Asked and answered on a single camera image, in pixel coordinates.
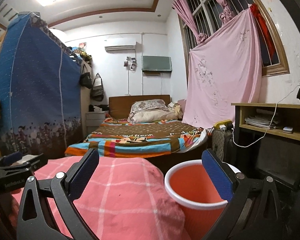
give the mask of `headboard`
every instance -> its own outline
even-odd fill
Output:
[[[162,99],[166,105],[171,102],[170,95],[109,97],[109,113],[115,119],[125,119],[128,118],[134,102],[152,99]]]

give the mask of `bucket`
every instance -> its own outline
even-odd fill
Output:
[[[229,165],[234,172],[240,172]],[[180,163],[166,174],[164,186],[180,205],[191,240],[201,240],[216,222],[228,201],[221,199],[201,160]]]

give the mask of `white plug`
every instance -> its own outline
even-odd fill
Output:
[[[227,130],[227,127],[224,124],[220,125],[219,128],[221,131]]]

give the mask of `drawer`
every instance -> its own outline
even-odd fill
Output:
[[[91,134],[92,132],[94,132],[97,129],[98,129],[97,126],[87,126],[87,133]]]
[[[99,120],[86,120],[86,126],[100,126],[104,119]]]
[[[98,120],[98,119],[106,119],[106,114],[108,111],[102,111],[102,112],[88,112],[86,113],[86,119],[87,120]]]

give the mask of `screw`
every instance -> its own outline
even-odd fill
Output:
[[[267,177],[267,181],[268,181],[268,182],[273,182],[272,177],[268,176],[268,177]]]
[[[28,182],[32,182],[34,181],[34,176],[30,176],[28,179],[27,179]]]
[[[244,174],[243,173],[237,173],[237,178],[238,179],[244,179]]]
[[[65,176],[65,173],[64,173],[64,172],[58,172],[58,173],[56,174],[57,179],[62,179],[64,176]]]

